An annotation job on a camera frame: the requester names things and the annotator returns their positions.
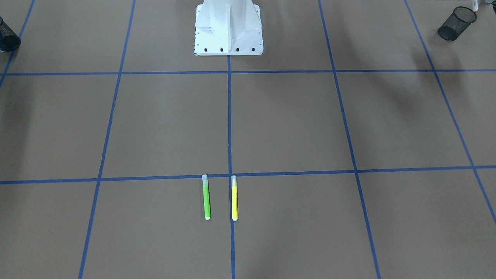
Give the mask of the green highlighter pen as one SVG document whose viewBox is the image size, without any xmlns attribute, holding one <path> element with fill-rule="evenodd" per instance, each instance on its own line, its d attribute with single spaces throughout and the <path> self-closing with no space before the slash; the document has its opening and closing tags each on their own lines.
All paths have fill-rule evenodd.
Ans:
<svg viewBox="0 0 496 279">
<path fill-rule="evenodd" d="M 210 192 L 208 184 L 208 175 L 202 175 L 202 194 L 203 194 L 203 210 L 205 220 L 211 219 L 211 207 L 210 207 Z"/>
</svg>

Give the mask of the yellow highlighter pen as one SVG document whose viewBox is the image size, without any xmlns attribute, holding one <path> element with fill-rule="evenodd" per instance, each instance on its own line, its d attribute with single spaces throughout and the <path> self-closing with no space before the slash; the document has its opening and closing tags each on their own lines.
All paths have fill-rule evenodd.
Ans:
<svg viewBox="0 0 496 279">
<path fill-rule="evenodd" d="M 232 221 L 237 221 L 239 218 L 238 210 L 238 186 L 237 176 L 231 176 L 231 218 Z"/>
</svg>

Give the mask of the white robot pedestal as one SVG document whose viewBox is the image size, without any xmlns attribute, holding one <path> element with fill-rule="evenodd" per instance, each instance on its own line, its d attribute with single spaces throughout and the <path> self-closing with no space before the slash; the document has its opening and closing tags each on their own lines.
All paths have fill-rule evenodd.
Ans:
<svg viewBox="0 0 496 279">
<path fill-rule="evenodd" d="M 251 0 L 205 0 L 196 6 L 195 55 L 262 55 L 259 5 Z"/>
</svg>

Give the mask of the black mesh cup far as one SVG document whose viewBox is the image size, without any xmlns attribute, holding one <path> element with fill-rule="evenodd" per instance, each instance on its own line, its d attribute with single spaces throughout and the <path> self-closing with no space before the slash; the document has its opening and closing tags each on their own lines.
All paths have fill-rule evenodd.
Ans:
<svg viewBox="0 0 496 279">
<path fill-rule="evenodd" d="M 20 37 L 0 17 L 0 51 L 12 52 L 20 47 Z"/>
</svg>

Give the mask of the black mesh cup near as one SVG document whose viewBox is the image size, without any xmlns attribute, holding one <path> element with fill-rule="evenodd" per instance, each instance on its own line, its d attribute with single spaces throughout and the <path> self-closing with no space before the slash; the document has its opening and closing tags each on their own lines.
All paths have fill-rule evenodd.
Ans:
<svg viewBox="0 0 496 279">
<path fill-rule="evenodd" d="M 469 25 L 477 20 L 476 12 L 468 7 L 458 6 L 452 11 L 452 14 L 438 28 L 437 33 L 442 39 L 453 42 L 468 28 Z"/>
</svg>

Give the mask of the blue tape line crosswise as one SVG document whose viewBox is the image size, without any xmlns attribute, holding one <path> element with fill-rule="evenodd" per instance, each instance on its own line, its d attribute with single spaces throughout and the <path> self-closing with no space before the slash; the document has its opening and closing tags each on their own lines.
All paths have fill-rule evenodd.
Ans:
<svg viewBox="0 0 496 279">
<path fill-rule="evenodd" d="M 361 174 L 361 173 L 389 173 L 389 172 L 425 172 L 425 171 L 448 171 L 448 170 L 479 170 L 495 169 L 495 165 L 475 166 L 445 166 L 445 167 L 417 167 L 417 168 L 386 168 L 386 169 L 357 169 L 357 170 L 322 170 L 322 171 L 294 171 L 294 172 L 247 172 L 236 173 L 239 177 L 265 177 L 265 176 L 304 176 L 304 175 L 334 175 L 334 174 Z M 126 176 L 126 177 L 103 177 L 103 178 L 66 178 L 66 179 L 28 179 L 1 181 L 1 185 L 28 185 L 48 183 L 90 183 L 90 182 L 112 182 L 112 181 L 150 181 L 170 179 L 196 179 L 202 174 L 189 175 L 166 175 L 166 176 Z"/>
</svg>

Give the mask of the black mesh cup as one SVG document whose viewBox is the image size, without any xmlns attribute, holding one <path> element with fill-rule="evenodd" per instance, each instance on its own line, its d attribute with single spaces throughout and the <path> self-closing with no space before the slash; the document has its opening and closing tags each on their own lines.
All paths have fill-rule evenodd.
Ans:
<svg viewBox="0 0 496 279">
<path fill-rule="evenodd" d="M 469 25 L 477 20 L 476 12 L 468 7 L 458 6 L 452 11 L 452 14 L 438 28 L 437 33 L 442 39 L 453 42 L 468 28 Z"/>
<path fill-rule="evenodd" d="M 20 47 L 20 37 L 0 17 L 0 51 L 12 52 Z"/>
</svg>

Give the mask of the blue tape line lengthwise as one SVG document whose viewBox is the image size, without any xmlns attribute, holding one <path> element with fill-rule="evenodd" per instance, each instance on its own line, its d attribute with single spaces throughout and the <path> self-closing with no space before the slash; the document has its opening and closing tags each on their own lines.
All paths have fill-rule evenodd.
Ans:
<svg viewBox="0 0 496 279">
<path fill-rule="evenodd" d="M 229 202 L 230 202 L 230 249 L 231 249 L 231 278 L 236 278 L 236 253 L 235 253 L 235 231 L 234 231 L 234 205 L 232 196 L 233 159 L 232 159 L 232 69 L 231 56 L 227 56 L 227 85 L 228 85 L 228 178 L 229 178 Z"/>
</svg>

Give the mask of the white marker red cap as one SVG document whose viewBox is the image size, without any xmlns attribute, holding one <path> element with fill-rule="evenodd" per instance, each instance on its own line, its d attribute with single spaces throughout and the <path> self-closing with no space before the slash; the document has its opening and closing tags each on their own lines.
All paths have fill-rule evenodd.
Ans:
<svg viewBox="0 0 496 279">
<path fill-rule="evenodd" d="M 471 10 L 474 13 L 477 13 L 478 10 L 479 10 L 479 2 L 478 2 L 478 0 L 471 0 L 471 4 L 472 4 Z"/>
</svg>

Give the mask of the brown paper table cover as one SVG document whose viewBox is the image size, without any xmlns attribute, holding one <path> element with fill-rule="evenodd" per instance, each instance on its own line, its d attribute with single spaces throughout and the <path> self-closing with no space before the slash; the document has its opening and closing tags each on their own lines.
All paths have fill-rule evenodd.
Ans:
<svg viewBox="0 0 496 279">
<path fill-rule="evenodd" d="M 2 279 L 232 279 L 227 57 L 200 0 L 2 0 Z M 231 56 L 232 172 L 495 165 L 495 14 L 469 0 L 257 0 Z M 239 177 L 236 279 L 494 279 L 495 169 Z"/>
</svg>

